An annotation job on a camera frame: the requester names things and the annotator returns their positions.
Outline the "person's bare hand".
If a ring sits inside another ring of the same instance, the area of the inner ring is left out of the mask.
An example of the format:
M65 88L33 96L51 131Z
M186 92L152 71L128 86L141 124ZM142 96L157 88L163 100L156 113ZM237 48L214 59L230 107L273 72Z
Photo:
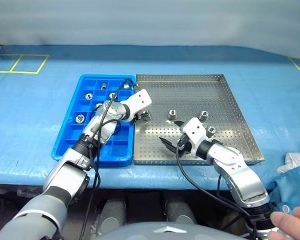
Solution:
M280 232L270 231L267 234L269 240L300 240L300 207L296 207L292 215L275 211L270 219Z

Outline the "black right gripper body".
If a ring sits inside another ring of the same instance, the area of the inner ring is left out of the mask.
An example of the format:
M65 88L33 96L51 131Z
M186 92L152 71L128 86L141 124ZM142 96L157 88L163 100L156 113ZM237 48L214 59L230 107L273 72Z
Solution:
M182 157L186 153L190 153L192 149L192 144L186 134L183 134L177 141L178 146L178 156Z

